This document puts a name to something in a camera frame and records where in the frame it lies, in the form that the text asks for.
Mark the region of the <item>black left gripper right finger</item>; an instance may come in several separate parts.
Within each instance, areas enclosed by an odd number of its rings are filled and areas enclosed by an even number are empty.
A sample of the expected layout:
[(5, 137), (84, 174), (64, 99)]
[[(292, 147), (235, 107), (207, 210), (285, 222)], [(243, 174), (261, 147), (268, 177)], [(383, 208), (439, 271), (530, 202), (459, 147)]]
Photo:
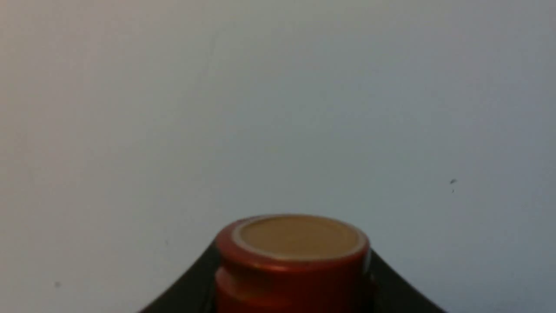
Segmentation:
[(446, 313), (397, 273), (376, 251), (370, 258), (370, 313)]

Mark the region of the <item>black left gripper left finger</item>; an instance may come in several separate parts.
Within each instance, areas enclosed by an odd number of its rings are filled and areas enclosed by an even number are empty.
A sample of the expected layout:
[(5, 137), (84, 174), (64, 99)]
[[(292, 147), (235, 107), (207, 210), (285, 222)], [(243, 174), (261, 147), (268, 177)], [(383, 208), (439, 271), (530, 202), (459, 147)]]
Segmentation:
[(193, 265), (140, 313), (216, 313), (217, 249), (211, 242)]

